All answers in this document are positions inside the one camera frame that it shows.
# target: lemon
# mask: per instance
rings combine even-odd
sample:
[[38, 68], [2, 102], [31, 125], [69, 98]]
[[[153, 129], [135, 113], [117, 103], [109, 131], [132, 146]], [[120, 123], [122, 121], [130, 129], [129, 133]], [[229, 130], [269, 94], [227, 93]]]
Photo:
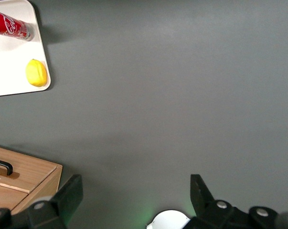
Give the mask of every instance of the lemon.
[[27, 64], [26, 77], [28, 82], [36, 87], [42, 87], [47, 83], [46, 69], [40, 61], [35, 59]]

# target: white plate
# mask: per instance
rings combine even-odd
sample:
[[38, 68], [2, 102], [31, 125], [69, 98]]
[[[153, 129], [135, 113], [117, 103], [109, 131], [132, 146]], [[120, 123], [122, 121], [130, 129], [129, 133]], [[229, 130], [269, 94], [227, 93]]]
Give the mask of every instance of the white plate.
[[[35, 31], [30, 42], [0, 35], [0, 95], [46, 90], [51, 78], [33, 6], [27, 0], [2, 0], [0, 12], [30, 23]], [[46, 68], [47, 84], [42, 87], [32, 86], [27, 81], [25, 68], [31, 59], [41, 61]]]

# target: black handle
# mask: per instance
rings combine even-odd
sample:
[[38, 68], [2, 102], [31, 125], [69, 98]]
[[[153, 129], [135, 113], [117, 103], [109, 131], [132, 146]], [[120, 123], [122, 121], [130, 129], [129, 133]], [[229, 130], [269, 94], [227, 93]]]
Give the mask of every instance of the black handle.
[[5, 161], [0, 161], [0, 166], [4, 166], [7, 169], [7, 176], [12, 174], [13, 167], [10, 163], [5, 162]]

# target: coca-cola bottle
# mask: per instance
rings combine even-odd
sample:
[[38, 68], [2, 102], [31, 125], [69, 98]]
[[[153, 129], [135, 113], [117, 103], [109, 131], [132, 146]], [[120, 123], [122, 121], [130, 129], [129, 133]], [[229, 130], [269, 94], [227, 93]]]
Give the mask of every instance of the coca-cola bottle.
[[31, 41], [34, 37], [34, 29], [28, 23], [0, 13], [0, 35]]

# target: gray surface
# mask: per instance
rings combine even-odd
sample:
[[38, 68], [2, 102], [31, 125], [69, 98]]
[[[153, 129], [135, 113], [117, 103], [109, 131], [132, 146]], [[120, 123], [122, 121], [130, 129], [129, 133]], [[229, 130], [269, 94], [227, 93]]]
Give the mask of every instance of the gray surface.
[[71, 229], [191, 216], [193, 173], [288, 210], [288, 1], [33, 3], [53, 83], [0, 97], [0, 146], [83, 175]]

